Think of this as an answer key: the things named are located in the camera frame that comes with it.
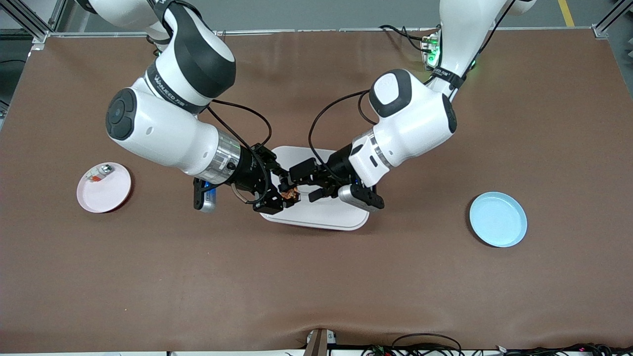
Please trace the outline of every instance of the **white plate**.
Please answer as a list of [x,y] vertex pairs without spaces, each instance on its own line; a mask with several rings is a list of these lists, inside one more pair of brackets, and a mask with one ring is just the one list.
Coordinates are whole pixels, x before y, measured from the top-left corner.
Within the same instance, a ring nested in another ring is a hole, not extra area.
[[97,165],[110,165],[112,173],[99,182],[89,182],[85,175],[77,184],[77,201],[82,208],[91,213],[106,213],[118,208],[127,199],[132,190],[130,172],[118,163],[106,162]]
[[[279,165],[286,170],[314,157],[312,150],[305,147],[281,146],[272,151],[277,155]],[[327,161],[328,157],[334,153],[328,149],[318,149],[317,152],[324,161]],[[276,175],[272,176],[272,183],[275,186],[279,185],[279,178]],[[317,186],[299,186],[301,193],[299,203],[275,215],[261,214],[261,216],[268,221],[280,224],[341,231],[359,229],[369,219],[368,212],[343,203],[339,198],[322,198],[310,203],[308,194],[317,189]]]

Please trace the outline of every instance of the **blue plate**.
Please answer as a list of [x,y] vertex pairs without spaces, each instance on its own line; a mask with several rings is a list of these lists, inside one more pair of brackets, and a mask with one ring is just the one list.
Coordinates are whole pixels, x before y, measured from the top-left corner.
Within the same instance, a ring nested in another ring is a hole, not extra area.
[[486,243],[510,247],[527,232],[527,216],[511,196],[495,191],[484,193],[470,206],[470,225]]

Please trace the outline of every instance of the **small bottle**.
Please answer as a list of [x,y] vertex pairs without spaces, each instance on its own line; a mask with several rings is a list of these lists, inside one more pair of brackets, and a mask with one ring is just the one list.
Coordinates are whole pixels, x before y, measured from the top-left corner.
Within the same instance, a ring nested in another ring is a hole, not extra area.
[[103,180],[108,174],[112,173],[114,169],[111,165],[102,165],[100,167],[93,167],[86,175],[85,178],[90,182],[99,182]]

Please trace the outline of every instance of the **silver metal band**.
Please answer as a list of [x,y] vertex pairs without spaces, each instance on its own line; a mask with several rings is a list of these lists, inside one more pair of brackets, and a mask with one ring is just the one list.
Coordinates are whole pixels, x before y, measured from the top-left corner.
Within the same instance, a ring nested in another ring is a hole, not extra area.
[[385,155],[382,154],[382,150],[380,150],[380,146],[378,146],[376,137],[373,135],[373,130],[369,131],[368,137],[369,137],[369,141],[372,143],[373,151],[376,152],[376,155],[378,156],[378,158],[380,158],[380,161],[382,162],[382,164],[387,166],[387,168],[392,169],[393,166],[391,165],[391,163],[389,163],[389,161],[387,161],[387,158],[385,157]]
[[218,130],[218,149],[209,166],[196,177],[211,184],[222,184],[235,172],[240,159],[240,144],[227,133]]

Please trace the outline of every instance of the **round plate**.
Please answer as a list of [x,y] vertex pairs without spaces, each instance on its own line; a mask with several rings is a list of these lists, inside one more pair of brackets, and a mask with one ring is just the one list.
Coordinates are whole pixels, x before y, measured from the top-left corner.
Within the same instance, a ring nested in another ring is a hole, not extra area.
[[77,201],[82,208],[91,213],[106,213],[119,207],[132,189],[130,172],[118,163],[106,162],[100,165],[110,165],[112,173],[99,182],[89,182],[85,175],[77,185]]
[[511,196],[499,192],[484,193],[470,206],[470,225],[486,243],[510,247],[527,232],[527,216]]

